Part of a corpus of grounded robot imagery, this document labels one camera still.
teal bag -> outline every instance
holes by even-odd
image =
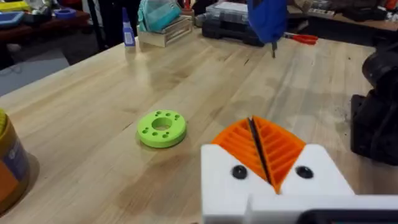
[[[141,0],[138,10],[139,30],[160,32],[181,13],[174,0]]]

blue glove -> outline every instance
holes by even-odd
[[[263,43],[277,42],[286,30],[286,0],[248,0],[249,23]]]

red-handled scissors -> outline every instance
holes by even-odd
[[[284,33],[284,37],[308,45],[315,45],[318,40],[318,37],[314,35],[291,34],[288,32]]]

can label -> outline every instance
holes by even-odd
[[[3,158],[0,158],[0,202],[18,186],[27,168],[25,150],[19,139],[16,138],[12,147]]]
[[[27,158],[19,138],[16,139],[13,147],[3,157],[3,162],[14,177],[21,181],[27,169]]]

blue tray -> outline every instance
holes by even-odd
[[[18,26],[24,17],[24,12],[2,12],[0,13],[0,28],[11,28]]]

